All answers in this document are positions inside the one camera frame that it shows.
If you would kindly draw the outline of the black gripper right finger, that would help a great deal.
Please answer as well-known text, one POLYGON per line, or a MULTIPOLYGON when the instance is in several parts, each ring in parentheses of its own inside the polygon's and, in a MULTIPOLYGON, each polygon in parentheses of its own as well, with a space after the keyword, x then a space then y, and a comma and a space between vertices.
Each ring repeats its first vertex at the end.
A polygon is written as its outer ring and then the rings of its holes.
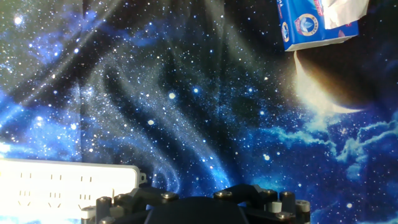
POLYGON ((213 194, 217 202, 228 202, 242 223, 310 224, 311 205, 291 191, 263 189, 257 184, 238 184, 213 194))

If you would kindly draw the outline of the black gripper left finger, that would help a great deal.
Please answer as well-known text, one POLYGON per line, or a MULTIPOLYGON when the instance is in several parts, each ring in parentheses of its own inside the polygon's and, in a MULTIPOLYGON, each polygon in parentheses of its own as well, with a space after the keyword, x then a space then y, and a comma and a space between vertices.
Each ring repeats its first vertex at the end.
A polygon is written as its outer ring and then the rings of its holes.
POLYGON ((143 223, 149 214, 148 205, 156 207, 178 199, 178 194, 155 187, 135 188, 114 197, 102 196, 94 205, 81 209, 80 223, 143 223))

